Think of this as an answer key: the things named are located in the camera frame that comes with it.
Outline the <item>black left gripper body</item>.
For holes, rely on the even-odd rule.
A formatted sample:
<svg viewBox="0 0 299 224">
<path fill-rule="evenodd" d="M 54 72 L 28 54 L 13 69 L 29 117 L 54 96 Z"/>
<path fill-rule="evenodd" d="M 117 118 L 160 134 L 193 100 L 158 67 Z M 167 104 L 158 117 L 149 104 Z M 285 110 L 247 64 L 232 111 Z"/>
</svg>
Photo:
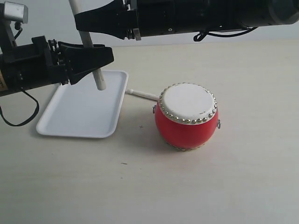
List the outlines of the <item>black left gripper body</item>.
<svg viewBox="0 0 299 224">
<path fill-rule="evenodd" d="M 68 84 L 68 72 L 58 43 L 44 36 L 32 43 L 12 46 L 0 55 L 0 90 L 31 90 L 51 84 Z"/>
</svg>

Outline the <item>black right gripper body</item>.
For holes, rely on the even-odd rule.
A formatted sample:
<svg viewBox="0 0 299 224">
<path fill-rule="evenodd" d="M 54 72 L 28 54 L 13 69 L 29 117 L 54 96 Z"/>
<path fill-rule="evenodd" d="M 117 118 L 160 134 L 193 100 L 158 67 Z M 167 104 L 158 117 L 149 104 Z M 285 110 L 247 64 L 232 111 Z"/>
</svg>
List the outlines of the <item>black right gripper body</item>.
<svg viewBox="0 0 299 224">
<path fill-rule="evenodd" d="M 209 0 L 126 0 L 116 13 L 116 37 L 195 33 L 210 28 Z"/>
</svg>

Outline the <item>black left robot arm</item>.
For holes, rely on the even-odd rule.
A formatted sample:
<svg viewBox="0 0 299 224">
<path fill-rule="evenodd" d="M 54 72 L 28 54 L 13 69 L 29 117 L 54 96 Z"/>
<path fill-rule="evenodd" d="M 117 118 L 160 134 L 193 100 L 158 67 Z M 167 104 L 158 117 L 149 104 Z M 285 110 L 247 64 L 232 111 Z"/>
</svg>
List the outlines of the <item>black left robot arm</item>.
<svg viewBox="0 0 299 224">
<path fill-rule="evenodd" d="M 52 84 L 75 85 L 85 76 L 114 61 L 103 44 L 84 47 L 44 36 L 13 46 L 0 56 L 0 94 L 6 96 Z"/>
</svg>

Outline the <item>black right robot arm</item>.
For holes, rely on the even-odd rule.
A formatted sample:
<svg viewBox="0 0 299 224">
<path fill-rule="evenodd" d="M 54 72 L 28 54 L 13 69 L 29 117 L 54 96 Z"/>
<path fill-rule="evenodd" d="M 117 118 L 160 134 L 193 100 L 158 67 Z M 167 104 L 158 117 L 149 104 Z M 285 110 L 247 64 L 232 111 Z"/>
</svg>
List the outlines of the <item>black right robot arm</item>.
<svg viewBox="0 0 299 224">
<path fill-rule="evenodd" d="M 296 0 L 113 0 L 74 17 L 78 31 L 119 39 L 194 33 L 234 37 L 299 20 Z"/>
</svg>

